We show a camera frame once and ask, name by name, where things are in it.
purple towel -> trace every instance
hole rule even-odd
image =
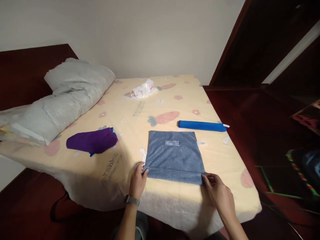
[[[110,128],[93,132],[77,133],[67,139],[67,148],[89,153],[103,153],[116,145],[118,138]]]

wooden bed frame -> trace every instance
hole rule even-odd
[[[52,94],[44,76],[69,57],[78,59],[68,44],[0,52],[0,111]]]

wristwatch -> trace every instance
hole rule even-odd
[[[125,203],[133,203],[139,207],[140,201],[134,197],[131,197],[129,194],[124,198]]]

white wall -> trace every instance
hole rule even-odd
[[[271,84],[320,35],[320,20],[307,32],[262,83]]]
[[[244,0],[94,2],[96,55],[117,78],[195,74],[208,85]]]
[[[195,74],[208,85],[245,0],[1,0],[0,51],[68,43],[117,78]],[[19,169],[0,159],[1,183]]]
[[[24,169],[20,163],[0,155],[0,192]]]

yellow bed sheet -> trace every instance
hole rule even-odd
[[[59,179],[75,202],[101,211],[123,206],[133,166],[145,161],[148,132],[194,131],[206,172],[218,174],[231,189],[241,222],[261,211],[258,192],[227,132],[180,129],[177,121],[220,121],[199,80],[193,75],[151,77],[159,89],[140,100],[130,97],[144,78],[116,80],[101,100],[64,130],[49,146],[38,148],[0,143],[0,154]],[[79,132],[114,127],[118,143],[102,154],[66,148]],[[223,224],[203,186],[147,179],[139,210],[191,238],[203,238]]]

